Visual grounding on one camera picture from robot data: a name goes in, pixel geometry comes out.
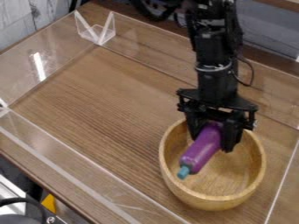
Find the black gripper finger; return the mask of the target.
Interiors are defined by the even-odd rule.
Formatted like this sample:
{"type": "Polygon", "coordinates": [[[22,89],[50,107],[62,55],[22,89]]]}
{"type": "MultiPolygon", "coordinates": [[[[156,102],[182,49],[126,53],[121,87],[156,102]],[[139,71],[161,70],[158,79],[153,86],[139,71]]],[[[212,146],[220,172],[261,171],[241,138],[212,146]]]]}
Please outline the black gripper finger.
{"type": "Polygon", "coordinates": [[[186,122],[189,126],[189,131],[192,134],[192,139],[196,140],[202,132],[202,129],[208,123],[208,118],[197,112],[186,112],[186,122]]]}
{"type": "Polygon", "coordinates": [[[244,126],[244,118],[230,118],[222,123],[221,147],[226,153],[233,152],[237,144],[241,142],[244,126]]]}

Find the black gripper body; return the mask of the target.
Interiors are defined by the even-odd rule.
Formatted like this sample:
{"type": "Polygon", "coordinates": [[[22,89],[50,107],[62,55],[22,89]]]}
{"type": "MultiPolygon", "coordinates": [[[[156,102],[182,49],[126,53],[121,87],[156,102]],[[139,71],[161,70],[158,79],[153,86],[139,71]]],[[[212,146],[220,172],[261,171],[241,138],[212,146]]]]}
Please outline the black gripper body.
{"type": "Polygon", "coordinates": [[[181,88],[178,110],[197,112],[208,121],[224,123],[230,118],[244,118],[244,130],[253,130],[258,105],[240,95],[240,72],[233,67],[198,67],[198,87],[181,88]]]}

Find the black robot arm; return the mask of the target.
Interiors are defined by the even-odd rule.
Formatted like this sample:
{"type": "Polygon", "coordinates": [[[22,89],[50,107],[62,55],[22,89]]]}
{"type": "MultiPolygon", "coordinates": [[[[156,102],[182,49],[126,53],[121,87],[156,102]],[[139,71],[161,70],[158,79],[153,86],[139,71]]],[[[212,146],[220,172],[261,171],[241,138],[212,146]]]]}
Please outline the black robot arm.
{"type": "Polygon", "coordinates": [[[222,124],[221,148],[234,151],[245,130],[254,129],[258,105],[240,95],[240,63],[244,31],[240,25],[237,0],[158,0],[164,7],[154,14],[151,0],[131,0],[139,13],[164,22],[185,9],[185,27],[197,53],[198,87],[182,88],[178,110],[185,113],[193,137],[204,132],[210,121],[222,124]]]}

